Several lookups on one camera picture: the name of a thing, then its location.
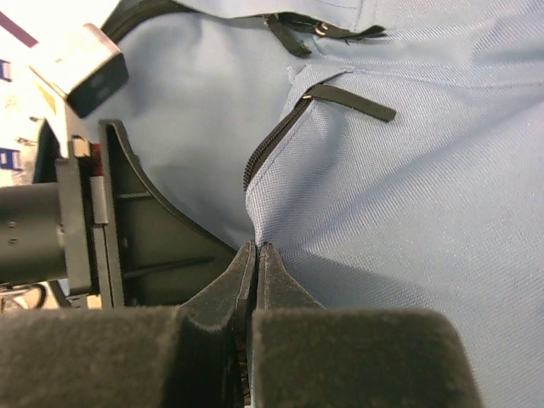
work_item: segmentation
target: purple strip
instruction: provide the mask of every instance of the purple strip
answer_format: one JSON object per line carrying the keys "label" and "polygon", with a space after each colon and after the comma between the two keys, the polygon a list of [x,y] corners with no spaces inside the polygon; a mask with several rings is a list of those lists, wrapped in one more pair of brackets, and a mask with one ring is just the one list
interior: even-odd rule
{"label": "purple strip", "polygon": [[9,34],[25,44],[28,48],[34,47],[37,44],[36,38],[16,25],[6,14],[2,13],[1,11],[0,26],[3,27]]}

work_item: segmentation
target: black zipper pull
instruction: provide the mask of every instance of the black zipper pull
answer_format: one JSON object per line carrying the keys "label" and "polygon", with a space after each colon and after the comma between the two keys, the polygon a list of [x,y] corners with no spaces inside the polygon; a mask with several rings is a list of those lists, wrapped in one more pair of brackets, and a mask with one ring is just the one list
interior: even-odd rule
{"label": "black zipper pull", "polygon": [[391,122],[397,114],[395,110],[387,106],[380,105],[377,102],[330,85],[319,84],[313,86],[303,96],[303,99],[320,99],[333,102],[347,108],[355,109],[382,122]]}
{"label": "black zipper pull", "polygon": [[305,58],[312,54],[312,52],[304,46],[303,42],[299,42],[291,32],[281,24],[278,14],[264,16],[264,24],[272,31],[275,37],[280,40],[280,43],[286,48],[289,54],[299,58]]}
{"label": "black zipper pull", "polygon": [[314,32],[320,37],[334,38],[337,40],[362,40],[364,38],[379,38],[385,37],[385,28],[381,25],[373,25],[363,32],[351,32],[342,28],[329,25],[327,23],[319,23],[315,26]]}

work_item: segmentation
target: black cylinder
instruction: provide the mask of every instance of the black cylinder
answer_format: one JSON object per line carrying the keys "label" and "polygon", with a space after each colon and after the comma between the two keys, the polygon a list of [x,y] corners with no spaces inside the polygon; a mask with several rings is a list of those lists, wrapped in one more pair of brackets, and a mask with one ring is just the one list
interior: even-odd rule
{"label": "black cylinder", "polygon": [[0,284],[66,277],[56,183],[0,189]]}

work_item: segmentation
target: blue fabric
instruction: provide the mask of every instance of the blue fabric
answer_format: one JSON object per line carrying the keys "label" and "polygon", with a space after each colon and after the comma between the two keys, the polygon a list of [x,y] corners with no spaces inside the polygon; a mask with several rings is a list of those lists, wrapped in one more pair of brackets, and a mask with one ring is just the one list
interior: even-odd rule
{"label": "blue fabric", "polygon": [[[325,306],[438,310],[486,406],[544,407],[544,3],[183,3],[215,17],[169,15],[131,33],[129,84],[89,124],[122,119],[174,205],[233,247],[254,227]],[[280,11],[388,36],[296,34],[313,51],[302,60],[259,18],[219,18]],[[312,102],[244,202],[248,157],[324,81],[398,115]]]}

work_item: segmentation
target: zipper pull tab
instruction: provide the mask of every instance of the zipper pull tab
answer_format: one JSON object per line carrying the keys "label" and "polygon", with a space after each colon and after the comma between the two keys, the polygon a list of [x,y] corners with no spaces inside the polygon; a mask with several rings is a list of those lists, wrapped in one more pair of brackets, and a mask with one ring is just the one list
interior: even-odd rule
{"label": "zipper pull tab", "polygon": [[278,14],[269,14],[264,16],[264,24],[272,31],[272,34],[280,40],[281,45],[289,52],[298,58],[306,58],[312,52],[304,46],[303,42],[299,42],[283,24],[281,24]]}
{"label": "zipper pull tab", "polygon": [[380,105],[377,102],[331,85],[314,85],[302,99],[317,99],[333,102],[346,106],[347,108],[355,109],[360,113],[372,116],[382,122],[391,122],[397,115],[395,110],[388,108],[387,106]]}
{"label": "zipper pull tab", "polygon": [[364,30],[363,32],[355,33],[349,30],[343,30],[342,28],[335,27],[334,25],[328,25],[327,23],[319,23],[314,32],[320,37],[335,38],[337,40],[362,40],[363,38],[379,38],[385,37],[385,28],[381,25],[373,25],[372,27]]}

